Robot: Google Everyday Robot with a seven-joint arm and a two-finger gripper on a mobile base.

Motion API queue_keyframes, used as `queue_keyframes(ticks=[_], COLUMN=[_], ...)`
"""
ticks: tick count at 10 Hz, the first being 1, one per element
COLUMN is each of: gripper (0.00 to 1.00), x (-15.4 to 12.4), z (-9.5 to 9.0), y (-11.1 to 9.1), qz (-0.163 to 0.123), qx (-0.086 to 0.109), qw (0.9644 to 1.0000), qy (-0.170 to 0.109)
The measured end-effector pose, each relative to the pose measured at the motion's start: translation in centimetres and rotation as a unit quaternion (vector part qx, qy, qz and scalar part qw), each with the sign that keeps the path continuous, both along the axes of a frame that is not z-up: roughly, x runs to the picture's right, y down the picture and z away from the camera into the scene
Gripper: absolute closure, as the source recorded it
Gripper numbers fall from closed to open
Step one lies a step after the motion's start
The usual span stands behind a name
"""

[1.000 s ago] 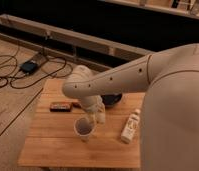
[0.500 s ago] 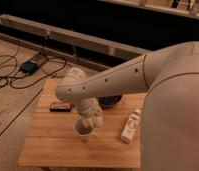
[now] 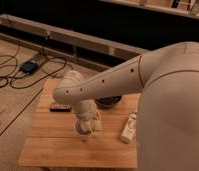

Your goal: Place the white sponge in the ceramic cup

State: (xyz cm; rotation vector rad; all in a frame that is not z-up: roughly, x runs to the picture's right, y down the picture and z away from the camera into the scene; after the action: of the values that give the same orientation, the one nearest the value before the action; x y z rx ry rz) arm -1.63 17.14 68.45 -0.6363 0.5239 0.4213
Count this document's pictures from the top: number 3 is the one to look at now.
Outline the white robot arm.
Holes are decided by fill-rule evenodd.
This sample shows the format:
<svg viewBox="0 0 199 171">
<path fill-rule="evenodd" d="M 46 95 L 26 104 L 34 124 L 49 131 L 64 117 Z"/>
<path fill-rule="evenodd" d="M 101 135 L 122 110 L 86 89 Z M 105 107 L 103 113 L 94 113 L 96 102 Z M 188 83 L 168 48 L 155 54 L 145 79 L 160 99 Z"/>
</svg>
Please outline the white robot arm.
<svg viewBox="0 0 199 171">
<path fill-rule="evenodd" d="M 137 171 L 199 171 L 199 43 L 139 55 L 90 79 L 65 76 L 64 104 L 138 93 Z"/>
</svg>

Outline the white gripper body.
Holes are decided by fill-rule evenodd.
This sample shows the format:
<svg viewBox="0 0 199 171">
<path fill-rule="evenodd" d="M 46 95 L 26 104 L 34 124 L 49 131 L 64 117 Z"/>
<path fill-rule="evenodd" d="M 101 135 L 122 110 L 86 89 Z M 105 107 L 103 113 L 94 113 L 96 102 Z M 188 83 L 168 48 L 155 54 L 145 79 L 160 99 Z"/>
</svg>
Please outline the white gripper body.
<svg viewBox="0 0 199 171">
<path fill-rule="evenodd" d="M 93 100 L 80 101 L 74 105 L 74 113 L 80 122 L 89 121 L 97 111 L 97 106 Z"/>
</svg>

